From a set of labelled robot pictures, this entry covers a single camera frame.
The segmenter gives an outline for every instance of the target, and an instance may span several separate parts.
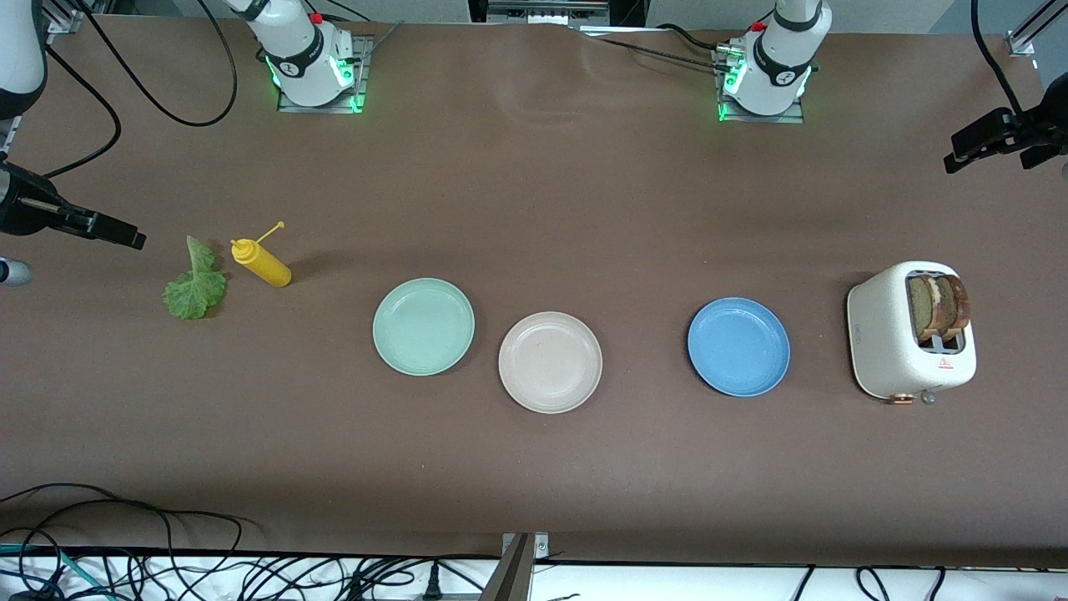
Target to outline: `lettuce leaf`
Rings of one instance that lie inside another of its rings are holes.
[[[186,236],[192,269],[163,289],[163,305],[176,318],[199,320],[226,294],[226,278],[215,269],[215,252],[193,236]]]

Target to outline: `white toaster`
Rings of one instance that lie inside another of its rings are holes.
[[[894,404],[960,386],[975,376],[971,322],[954,339],[934,337],[921,346],[913,330],[908,278],[957,272],[930,260],[899,263],[849,290],[846,313],[853,375],[865,393]]]

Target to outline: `mustard bottle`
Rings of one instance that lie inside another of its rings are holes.
[[[250,271],[260,275],[274,287],[283,287],[288,284],[289,280],[293,279],[293,271],[289,270],[289,267],[285,266],[285,263],[276,258],[266,248],[260,246],[260,241],[274,233],[274,230],[281,227],[285,227],[285,222],[279,221],[277,225],[260,236],[258,239],[241,238],[230,240],[230,251],[234,255],[234,260],[245,265]]]

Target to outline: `toast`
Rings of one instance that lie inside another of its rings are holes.
[[[948,342],[971,320],[971,305],[964,284],[957,275],[926,274],[909,278],[912,329],[918,343],[934,336]]]

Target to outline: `plate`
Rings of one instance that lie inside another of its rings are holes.
[[[375,349],[407,376],[434,376],[456,365],[474,338],[474,312],[447,281],[420,278],[386,295],[374,325]]]
[[[586,325],[567,314],[534,314],[504,337],[498,369],[517,404],[538,413],[564,413],[597,390],[600,345]]]
[[[720,298],[690,325],[690,362],[720,393],[756,397],[774,389],[790,365],[790,343],[782,322],[749,298]]]

